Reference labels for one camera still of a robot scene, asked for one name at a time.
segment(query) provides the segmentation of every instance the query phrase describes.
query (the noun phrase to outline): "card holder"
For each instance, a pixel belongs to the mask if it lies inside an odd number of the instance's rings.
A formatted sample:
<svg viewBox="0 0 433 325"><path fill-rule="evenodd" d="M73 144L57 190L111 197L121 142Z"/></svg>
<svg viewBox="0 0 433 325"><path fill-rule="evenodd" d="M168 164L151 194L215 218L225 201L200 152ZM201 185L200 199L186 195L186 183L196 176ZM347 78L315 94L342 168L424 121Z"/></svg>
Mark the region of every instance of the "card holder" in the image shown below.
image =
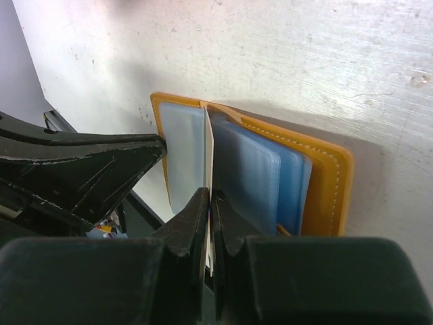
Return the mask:
<svg viewBox="0 0 433 325"><path fill-rule="evenodd" d="M168 196L177 214L204 187L204 110L161 103L159 113L170 152L166 159Z"/></svg>
<svg viewBox="0 0 433 325"><path fill-rule="evenodd" d="M276 190L276 197L277 197L277 219L276 222L281 224L289 233L292 235L299 235L300 229L302 225L302 214L304 212L304 205L306 200L306 193L308 190L308 184L309 179L311 175L311 167L312 163L311 160L289 148L286 146L283 146L281 144L278 144L277 142L274 142L272 140L269 140L261 135L258 135L254 132L251 132L247 129L244 129L240 127L239 125L235 125L227 120L227 117L225 114L217 113L213 114L210 117L212 121L212 127L214 130L218 127L224 127L228 131L232 131L236 134L243 135L244 137L247 137L250 141L259 144L266 148L267 150L270 150L274 154L278 155L280 159L280 167L279 167L279 183ZM236 161L234 165L237 165L239 169L248 170L248 165L251 163L251 160L248 159L242 159L243 155L243 148L242 143L240 143L236 150L227 150L227 145L225 142L222 142L219 139L219 135L215 134L215 152L223 152L225 156L231 155L231 159L238 158L242 161ZM218 166L219 169L222 168L222 166L227 165L228 160L227 159L218 159L217 161L217 154L215 155L215 166ZM222 176L225 177L227 174L226 170L229 170L229 168L224 168L222 172ZM270 172L267 170L257 170L257 173L263 173L265 175L269 174ZM229 184L227 188L221 188L224 193L227 193L227 197L230 201L232 201L232 205L236 207L235 203L235 195L237 193L248 193L249 187L248 186L256 186L258 189L263 188L263 185L259 182L255 182L253 184L245 183L242 179L242 175L236 176L233 175L233 177L230 177L229 180L231 183L236 184L237 186L234 186L233 184ZM239 184L248 184L248 186L242 187ZM229 195L229 191L232 188L237 188L237 191L233 193L233 195ZM248 196L243 201L243 205L251 205L251 202L255 202L255 198ZM276 225L272 225L272 232L276 232Z"/></svg>
<svg viewBox="0 0 433 325"><path fill-rule="evenodd" d="M275 234L281 170L279 155L211 115L214 132L214 182L233 209L256 229Z"/></svg>

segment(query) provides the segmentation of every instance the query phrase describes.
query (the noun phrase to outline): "orange leather wallet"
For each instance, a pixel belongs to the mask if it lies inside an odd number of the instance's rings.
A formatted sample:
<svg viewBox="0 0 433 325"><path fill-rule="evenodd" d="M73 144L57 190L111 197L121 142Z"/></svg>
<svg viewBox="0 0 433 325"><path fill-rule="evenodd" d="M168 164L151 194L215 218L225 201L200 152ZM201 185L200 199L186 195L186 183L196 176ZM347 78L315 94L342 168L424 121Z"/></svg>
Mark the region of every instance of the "orange leather wallet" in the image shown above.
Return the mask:
<svg viewBox="0 0 433 325"><path fill-rule="evenodd" d="M192 130L194 130L195 122L193 120L183 121L182 114L189 112L192 115L199 113L203 115L202 112L205 111L204 120L206 121L208 114L219 112L226 114L228 121L233 124L309 157L312 169L301 234L305 236L344 234L354 171L354 159L346 148L252 118L221 104L165 93L152 94L151 101L158 133L166 140L169 136L179 144L176 146L174 145L176 142L173 142L172 148L168 148L168 154L163 160L164 176L171 203L175 199L174 195L185 195L183 201L187 202L191 196L187 190L179 188L188 188L185 184L191 181L191 177L193 178L195 174L207 174L207 178L198 175L201 178L198 178L197 181L200 183L204 179L205 184L203 185L212 187L212 176L209 176L209 168L212 169L212 150L209 149L209 146L213 146L213 139L206 139L206 132L209 133L209 128L205 127L205 130L207 129L205 133L194 134ZM205 148L204 156L202 152L201 156L197 155L198 158L192 158L191 156L196 154L195 147ZM183 179L179 177L180 174L184 174ZM196 184L190 184L190 191ZM278 232L284 233L285 230L279 226Z"/></svg>

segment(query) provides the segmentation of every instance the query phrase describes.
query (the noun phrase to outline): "white stitching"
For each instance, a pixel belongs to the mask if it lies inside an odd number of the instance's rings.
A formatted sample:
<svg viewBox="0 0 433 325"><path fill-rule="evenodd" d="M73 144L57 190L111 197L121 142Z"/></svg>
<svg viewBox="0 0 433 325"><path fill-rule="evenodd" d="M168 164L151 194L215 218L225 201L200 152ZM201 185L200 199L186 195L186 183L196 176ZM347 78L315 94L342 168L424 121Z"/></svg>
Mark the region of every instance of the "white stitching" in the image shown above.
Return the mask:
<svg viewBox="0 0 433 325"><path fill-rule="evenodd" d="M331 157L331 158L334 160L334 162L335 162L335 164L336 164L336 166L337 166L337 175L336 175L337 178L336 178L336 187L335 187L335 192L334 192L334 202L333 202L333 205L332 205L331 225L330 225L330 227L329 227L329 235L332 235L332 230L333 230L333 228L334 228L334 215L335 215L335 210L336 210L338 187L339 187L339 183L340 183L340 163L338 162L337 158L334 157L333 154L330 154L330 153L328 153L328 152L326 152L326 151L323 151L323 150L320 150L320 149L318 149L318 148L314 148L314 147L308 146L308 145L306 145L306 144L301 144L300 142L297 142L297 141L294 141L294 140L288 139L288 138L286 138L286 137L282 137L282 136L280 136L280 135L276 135L276 134L271 133L271 132L269 132L269 131L265 131L265 130L259 128L259 127L253 127L252 125L250 125L250 124L248 124L248 123L245 123L245 122L242 122L242 124L243 124L243 125L246 125L247 127L252 128L252 129L256 129L256 130L259 130L259 131L265 132L266 134L273 135L274 137L278 137L279 139L285 140L285 141L287 141L287 142L292 142L293 144L298 144L298 145L300 145L300 146L304 146L305 148L313 149L313 150L315 150L315 151L320 152L321 154L325 154L325 155Z"/></svg>
<svg viewBox="0 0 433 325"><path fill-rule="evenodd" d="M189 105L189 104L185 104L182 102L175 102L174 100L161 100L160 104L161 103L172 103L172 104L178 104L178 105L183 105L183 106L188 106L188 107L197 107L197 108L200 107L200 105Z"/></svg>

